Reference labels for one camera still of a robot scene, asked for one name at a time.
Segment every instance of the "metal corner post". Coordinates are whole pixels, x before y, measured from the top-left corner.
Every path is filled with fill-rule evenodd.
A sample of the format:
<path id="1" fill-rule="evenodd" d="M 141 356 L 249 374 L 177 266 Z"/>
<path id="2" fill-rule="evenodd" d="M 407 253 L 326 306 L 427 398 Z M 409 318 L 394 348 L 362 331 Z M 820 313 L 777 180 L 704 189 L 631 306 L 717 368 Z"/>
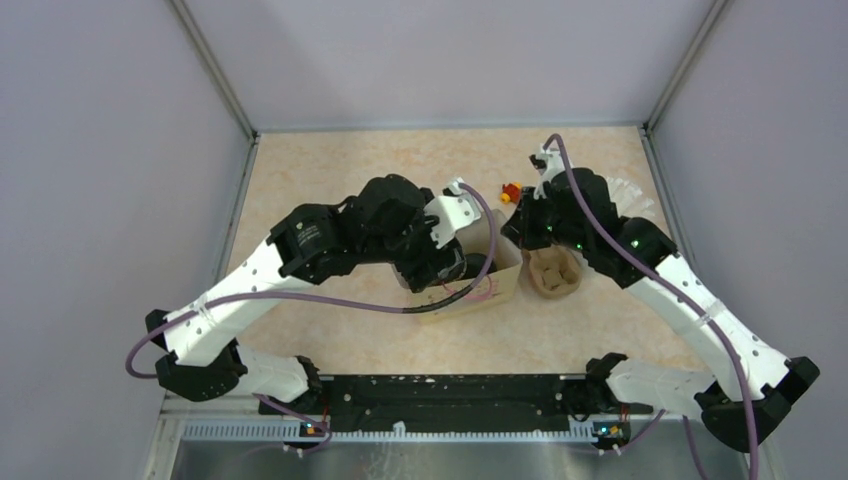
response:
<path id="1" fill-rule="evenodd" d="M 710 10 L 707 12 L 707 16 L 704 18 L 704 21 L 701 22 L 698 32 L 695 33 L 695 37 L 689 44 L 689 48 L 686 49 L 686 53 L 680 60 L 680 64 L 675 69 L 674 74 L 672 74 L 671 79 L 669 79 L 668 84 L 665 86 L 665 89 L 663 89 L 662 94 L 660 94 L 657 104 L 654 106 L 653 110 L 651 110 L 651 115 L 645 122 L 644 128 L 649 135 L 653 135 L 653 132 L 659 126 L 665 116 L 665 113 L 668 111 L 671 100 L 686 80 L 686 77 L 697 62 L 698 57 L 715 30 L 716 25 L 718 25 L 718 22 L 723 18 L 724 12 L 728 10 L 732 3 L 733 0 L 713 1 L 712 6 L 710 6 Z"/>
<path id="2" fill-rule="evenodd" d="M 166 0 L 166 3 L 171 7 L 174 17 L 176 17 L 180 27 L 185 32 L 186 38 L 197 54 L 197 58 L 203 65 L 203 69 L 209 76 L 209 80 L 221 97 L 221 101 L 224 102 L 224 106 L 227 107 L 230 115 L 233 116 L 245 136 L 249 139 L 254 139 L 256 137 L 256 130 L 250 123 L 250 119 L 247 118 L 247 114 L 241 103 L 239 103 L 235 90 L 224 75 L 221 65 L 215 58 L 211 47 L 209 47 L 209 43 L 206 41 L 206 37 L 200 30 L 185 0 Z"/>

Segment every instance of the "metal frame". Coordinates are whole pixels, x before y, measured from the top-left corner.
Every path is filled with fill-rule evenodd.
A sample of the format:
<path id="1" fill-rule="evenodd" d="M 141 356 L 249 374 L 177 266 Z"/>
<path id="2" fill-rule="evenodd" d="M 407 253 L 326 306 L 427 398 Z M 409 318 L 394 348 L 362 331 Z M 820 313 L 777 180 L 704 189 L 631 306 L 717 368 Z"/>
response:
<path id="1" fill-rule="evenodd" d="M 233 209 L 230 213 L 227 235 L 219 256 L 219 261 L 213 272 L 214 280 L 217 281 L 226 274 L 230 260 L 238 221 L 244 206 L 250 176 L 256 160 L 260 136 L 253 128 L 244 108 L 238 100 L 238 96 L 232 85 L 227 80 L 220 64 L 218 63 L 211 47 L 206 41 L 197 21 L 184 0 L 166 0 L 171 7 L 175 18 L 183 28 L 187 40 L 194 48 L 201 64 L 207 72 L 210 81 L 218 92 L 227 110 L 238 123 L 242 132 L 251 140 L 250 148 L 245 160 L 245 167 L 240 179 L 239 188 L 234 199 Z M 701 52 L 707 45 L 718 22 L 724 18 L 725 12 L 732 4 L 732 0 L 714 0 L 695 37 L 690 43 L 686 53 L 681 59 L 674 74 L 660 95 L 656 105 L 651 111 L 649 118 L 639 127 L 639 134 L 648 165 L 651 170 L 656 190 L 660 197 L 660 203 L 668 222 L 670 233 L 678 243 L 680 250 L 686 255 L 693 269 L 697 271 L 697 259 L 693 257 L 693 250 L 689 237 L 686 234 L 685 225 L 680 218 L 677 201 L 667 181 L 667 174 L 661 158 L 659 158 L 655 143 L 654 132 L 661 124 L 674 100 L 680 87 L 688 78 L 692 67 L 697 63 Z M 224 397 L 213 402 L 190 403 L 184 399 L 166 396 L 159 416 L 154 440 L 149 452 L 144 479 L 167 480 L 171 478 L 172 470 L 176 462 L 180 441 L 186 431 L 186 427 L 194 420 L 202 416 L 206 419 L 229 419 L 234 422 L 256 421 L 256 402 L 252 397 Z M 673 416 L 667 416 L 666 420 L 679 420 Z M 773 438 L 767 439 L 761 445 L 761 462 L 765 467 L 763 473 L 770 473 L 776 480 L 786 478 L 786 473 L 780 461 L 779 450 Z"/>
<path id="2" fill-rule="evenodd" d="M 212 53 L 212 49 L 209 47 L 206 37 L 204 37 L 203 32 L 200 31 L 200 27 L 197 25 L 197 21 L 194 19 L 194 15 L 192 15 L 188 6 L 185 4 L 185 1 L 166 0 L 166 3 L 171 7 L 174 17 L 179 22 L 183 32 L 186 34 L 186 38 L 194 48 L 197 58 L 203 65 L 203 69 L 206 70 L 206 74 L 209 75 L 209 80 L 212 82 L 212 85 L 221 97 L 221 101 L 224 102 L 224 106 L 227 107 L 230 115 L 232 115 L 238 123 L 241 131 L 248 138 L 254 139 L 256 137 L 256 129 L 253 128 L 253 125 L 250 123 L 250 119 L 247 118 L 247 114 L 241 106 L 235 90 L 224 75 L 221 65 Z"/>
<path id="3" fill-rule="evenodd" d="M 213 273 L 213 282 L 219 282 L 227 275 L 227 266 L 230 263 L 230 255 L 233 251 L 233 244 L 236 241 L 236 233 L 238 231 L 239 220 L 241 219 L 241 211 L 244 208 L 244 200 L 247 197 L 247 188 L 250 185 L 250 177 L 253 174 L 253 165 L 256 163 L 256 154 L 259 152 L 260 136 L 253 137 L 250 142 L 250 147 L 247 151 L 247 159 L 245 160 L 244 170 L 239 179 L 239 187 L 236 192 L 236 198 L 233 200 L 233 209 L 230 212 L 229 222 L 227 223 L 227 235 L 224 238 L 224 243 L 221 246 L 221 253 L 218 255 L 218 264 Z"/>
<path id="4" fill-rule="evenodd" d="M 674 74 L 671 76 L 671 79 L 669 79 L 669 82 L 663 90 L 663 93 L 660 95 L 659 100 L 657 100 L 657 104 L 651 111 L 651 115 L 645 122 L 645 130 L 648 131 L 649 135 L 652 134 L 659 126 L 668 111 L 671 101 L 680 89 L 680 86 L 689 76 L 689 73 L 698 58 L 700 58 L 701 52 L 704 50 L 704 47 L 715 30 L 716 25 L 718 25 L 718 22 L 724 18 L 724 12 L 727 11 L 727 8 L 732 3 L 733 0 L 713 1 L 712 6 L 710 6 L 710 10 L 707 12 L 707 16 L 704 18 L 704 21 L 701 22 L 701 26 L 695 34 L 695 38 L 692 39 L 692 42 L 689 44 L 689 48 L 687 48 L 686 53 L 683 54 L 680 64 L 675 69 Z"/>

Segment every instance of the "white cardboard box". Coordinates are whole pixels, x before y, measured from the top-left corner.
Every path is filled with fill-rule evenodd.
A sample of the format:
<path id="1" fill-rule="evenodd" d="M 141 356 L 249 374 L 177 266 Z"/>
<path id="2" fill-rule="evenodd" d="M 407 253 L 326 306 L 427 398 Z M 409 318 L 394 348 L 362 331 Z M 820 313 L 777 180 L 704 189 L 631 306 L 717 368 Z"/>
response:
<path id="1" fill-rule="evenodd" d="M 521 250 L 500 234 L 501 227 L 506 223 L 506 216 L 500 210 L 493 211 L 495 216 L 497 244 L 495 246 L 495 265 L 498 271 L 488 275 L 477 287 L 465 297 L 434 312 L 418 315 L 422 323 L 433 323 L 448 317 L 455 317 L 471 311 L 500 305 L 512 298 L 518 277 L 521 274 Z M 456 235 L 462 244 L 463 252 L 483 253 L 489 248 L 489 225 L 485 217 L 474 225 L 462 229 Z M 491 295 L 485 297 L 492 282 Z M 409 292 L 409 305 L 418 306 L 437 302 L 448 297 L 452 292 L 462 289 L 471 280 L 458 280 L 446 285 L 437 285 L 424 289 L 419 293 Z"/>

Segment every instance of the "silver metal panel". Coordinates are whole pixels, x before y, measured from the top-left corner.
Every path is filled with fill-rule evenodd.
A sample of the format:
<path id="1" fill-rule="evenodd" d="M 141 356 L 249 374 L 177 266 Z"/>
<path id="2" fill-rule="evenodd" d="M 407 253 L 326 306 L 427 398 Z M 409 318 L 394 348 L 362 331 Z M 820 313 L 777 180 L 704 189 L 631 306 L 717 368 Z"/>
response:
<path id="1" fill-rule="evenodd" d="M 710 478 L 747 478 L 742 456 L 695 425 Z M 664 421 L 644 443 L 618 457 L 576 453 L 549 442 L 341 443 L 298 459 L 257 442 L 182 442 L 173 480 L 235 479 L 697 479 L 678 421 Z M 766 474 L 761 480 L 769 480 Z"/>

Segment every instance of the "white bracket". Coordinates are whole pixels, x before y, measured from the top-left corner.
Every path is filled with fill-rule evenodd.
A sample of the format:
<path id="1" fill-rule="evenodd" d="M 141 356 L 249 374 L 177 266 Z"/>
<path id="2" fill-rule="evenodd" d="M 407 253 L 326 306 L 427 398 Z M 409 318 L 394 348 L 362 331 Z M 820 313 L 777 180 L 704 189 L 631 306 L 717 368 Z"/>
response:
<path id="1" fill-rule="evenodd" d="M 447 189 L 458 196 L 439 195 L 424 207 L 426 215 L 435 215 L 439 218 L 439 224 L 430 232 L 430 238 L 436 242 L 436 248 L 447 245 L 456 237 L 457 231 L 471 226 L 482 216 L 477 201 L 468 192 L 459 188 L 460 183 L 464 181 L 457 177 L 447 185 Z"/>
<path id="2" fill-rule="evenodd" d="M 536 154 L 536 160 L 545 162 L 545 168 L 536 169 L 542 175 L 539 179 L 539 185 L 533 190 L 533 198 L 538 200 L 540 198 L 547 198 L 545 189 L 542 186 L 545 182 L 552 181 L 554 177 L 565 171 L 565 162 L 558 149 L 545 149 L 542 145 L 539 145 L 539 153 Z"/>

